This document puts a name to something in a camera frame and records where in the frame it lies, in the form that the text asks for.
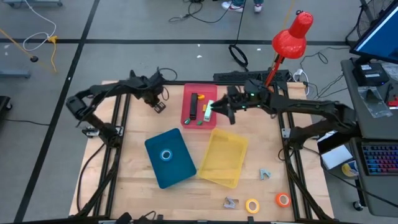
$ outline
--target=red desk lamp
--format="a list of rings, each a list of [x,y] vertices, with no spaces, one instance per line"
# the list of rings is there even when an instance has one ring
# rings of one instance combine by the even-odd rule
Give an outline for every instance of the red desk lamp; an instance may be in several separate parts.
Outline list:
[[[277,52],[276,63],[269,73],[266,86],[269,86],[279,65],[285,58],[297,59],[303,56],[307,40],[305,34],[311,28],[313,23],[313,16],[308,12],[301,12],[289,29],[280,31],[272,40],[272,47]]]

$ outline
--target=tape roll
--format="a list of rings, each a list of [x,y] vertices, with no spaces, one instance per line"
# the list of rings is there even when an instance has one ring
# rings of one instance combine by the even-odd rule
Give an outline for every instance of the tape roll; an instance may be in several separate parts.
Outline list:
[[[160,159],[163,161],[169,161],[173,157],[173,153],[170,149],[163,149],[162,152],[160,152]]]
[[[253,203],[256,207],[255,207],[254,209],[251,209],[251,208],[250,208],[250,203]],[[246,201],[246,210],[247,210],[249,213],[251,213],[251,214],[256,214],[256,213],[259,212],[259,210],[260,210],[260,204],[259,204],[259,202],[258,202],[256,199],[254,199],[254,198],[247,200],[247,201]]]
[[[276,195],[275,198],[276,204],[278,204],[279,206],[281,206],[282,208],[286,208],[290,206],[291,203],[291,199],[290,197],[286,194],[286,193],[279,193]]]

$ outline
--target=red lamp shade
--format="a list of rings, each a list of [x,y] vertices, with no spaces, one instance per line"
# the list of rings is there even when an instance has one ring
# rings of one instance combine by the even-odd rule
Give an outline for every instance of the red lamp shade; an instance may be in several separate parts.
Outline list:
[[[272,40],[274,50],[282,57],[297,59],[303,56],[307,40],[305,34],[311,28],[313,17],[307,12],[296,16],[289,29],[280,31]]]

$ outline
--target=orange tape roll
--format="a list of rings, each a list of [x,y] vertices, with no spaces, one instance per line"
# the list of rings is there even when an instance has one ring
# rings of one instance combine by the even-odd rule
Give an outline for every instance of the orange tape roll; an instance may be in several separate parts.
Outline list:
[[[250,208],[250,203],[254,203],[255,204],[255,208],[254,210]],[[251,214],[256,214],[257,212],[259,212],[260,210],[260,204],[256,199],[249,199],[246,201],[246,210],[251,213]]]
[[[276,201],[276,204],[278,204],[282,208],[289,207],[290,203],[292,203],[290,197],[286,193],[277,194],[275,201]]]

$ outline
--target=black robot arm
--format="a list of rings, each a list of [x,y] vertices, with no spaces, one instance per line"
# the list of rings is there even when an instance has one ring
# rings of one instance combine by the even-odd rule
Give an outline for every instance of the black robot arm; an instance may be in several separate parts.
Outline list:
[[[156,71],[153,76],[137,77],[131,70],[127,80],[120,80],[116,83],[105,85],[93,85],[87,90],[78,92],[75,96],[67,99],[67,108],[79,120],[79,123],[86,121],[99,131],[99,137],[109,147],[117,147],[120,144],[119,133],[116,127],[110,123],[104,123],[96,115],[95,109],[107,97],[133,94],[137,99],[143,99],[146,104],[153,107],[160,113],[166,107],[160,102],[158,95],[163,92],[165,79],[163,75]],[[83,101],[84,98],[92,98],[89,105]]]
[[[355,126],[355,111],[335,101],[293,100],[274,94],[259,80],[249,79],[241,93],[235,86],[227,87],[227,94],[214,102],[211,109],[228,116],[231,124],[235,123],[234,113],[237,110],[260,108],[268,114],[284,112],[316,114],[326,120],[307,127],[294,127],[290,130],[288,145],[294,149],[302,149],[304,142],[313,136],[320,136],[336,130],[341,133],[351,132]]]

